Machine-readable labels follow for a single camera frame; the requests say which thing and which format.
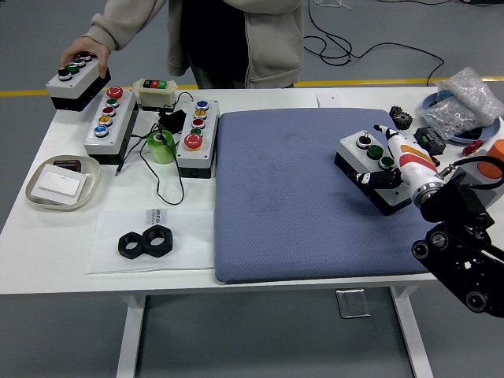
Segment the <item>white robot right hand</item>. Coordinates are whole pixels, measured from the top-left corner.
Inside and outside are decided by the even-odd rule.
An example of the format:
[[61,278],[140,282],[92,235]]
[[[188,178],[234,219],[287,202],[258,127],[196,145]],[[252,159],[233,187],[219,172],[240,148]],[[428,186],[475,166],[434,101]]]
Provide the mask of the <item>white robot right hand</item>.
[[400,132],[384,125],[375,124],[374,129],[386,136],[387,148],[396,169],[382,172],[351,173],[350,180],[373,189],[395,189],[401,183],[409,186],[409,196],[415,200],[427,191],[437,191],[443,179],[429,155]]

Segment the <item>person's right hand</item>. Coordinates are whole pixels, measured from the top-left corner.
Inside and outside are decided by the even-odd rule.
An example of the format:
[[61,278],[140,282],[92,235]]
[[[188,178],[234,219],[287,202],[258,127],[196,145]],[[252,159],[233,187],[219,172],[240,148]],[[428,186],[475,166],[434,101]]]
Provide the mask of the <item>person's right hand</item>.
[[83,52],[91,53],[97,57],[99,75],[101,78],[105,78],[111,51],[107,46],[87,36],[79,37],[70,47],[63,51],[59,60],[59,67],[63,68],[69,65],[77,55]]

